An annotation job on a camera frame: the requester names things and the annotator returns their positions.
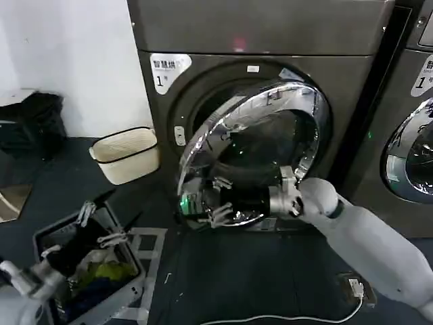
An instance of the metal frame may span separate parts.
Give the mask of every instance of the metal frame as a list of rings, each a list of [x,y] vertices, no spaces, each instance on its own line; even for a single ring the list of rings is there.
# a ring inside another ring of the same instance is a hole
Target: metal frame
[[[432,113],[433,98],[429,98],[398,127],[385,150],[387,184],[395,194],[415,202],[431,203],[433,199],[412,183],[406,172],[409,152],[422,130],[433,122]]]
[[[315,122],[316,131],[311,148],[294,174],[298,180],[310,170],[319,152],[329,137],[329,106],[325,96],[313,86],[299,81],[273,82],[266,87],[258,87],[245,95],[229,100],[217,109],[198,129],[188,143],[181,158],[181,173],[177,194],[182,200],[193,200],[194,213],[212,213],[218,207],[209,207],[204,202],[204,182],[218,161],[219,155],[231,143],[230,133],[237,133],[255,125],[268,116],[286,110],[301,111]],[[257,219],[251,215],[247,223]]]

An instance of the sticker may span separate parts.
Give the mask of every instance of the sticker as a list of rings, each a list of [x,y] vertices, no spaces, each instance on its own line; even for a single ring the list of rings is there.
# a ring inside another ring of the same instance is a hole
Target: sticker
[[[185,129],[181,126],[175,126],[175,141],[178,146],[186,146]]]
[[[412,86],[411,96],[419,97],[433,87],[433,54],[427,58],[415,83]]]
[[[192,60],[187,54],[153,53],[150,56],[150,66],[156,92],[165,95],[177,77],[183,74],[191,63]]]
[[[298,76],[295,72],[290,71],[287,68],[283,68],[281,72],[278,75],[281,79],[290,79],[290,80],[296,80],[296,81],[304,81],[303,78]]]
[[[246,67],[246,72],[257,73],[258,71],[260,71],[260,66],[247,66]]]

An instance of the white basket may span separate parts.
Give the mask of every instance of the white basket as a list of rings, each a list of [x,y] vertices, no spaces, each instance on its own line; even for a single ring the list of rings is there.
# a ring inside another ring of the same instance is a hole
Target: white basket
[[[97,140],[89,153],[114,185],[147,175],[160,166],[156,136],[136,127]]]

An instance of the green cloth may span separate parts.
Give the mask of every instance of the green cloth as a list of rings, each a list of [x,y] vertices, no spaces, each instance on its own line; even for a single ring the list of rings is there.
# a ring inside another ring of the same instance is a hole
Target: green cloth
[[[108,278],[111,281],[122,281],[134,276],[135,274],[134,268],[128,263],[119,263],[116,261],[107,263],[90,263],[87,273],[81,278],[78,287],[79,289],[83,289],[98,278]]]

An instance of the washing machine door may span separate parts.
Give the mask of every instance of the washing machine door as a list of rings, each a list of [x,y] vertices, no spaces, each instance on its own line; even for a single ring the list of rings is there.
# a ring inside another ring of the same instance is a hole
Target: washing machine door
[[[433,203],[433,98],[424,101],[394,132],[384,151],[382,169],[396,195]]]
[[[281,166],[291,166],[301,180],[320,159],[330,132],[325,96],[305,82],[267,82],[233,96],[204,121],[181,157],[181,214],[199,227],[221,208],[225,183],[260,191],[280,182]],[[224,226],[262,217],[245,208],[233,211]]]

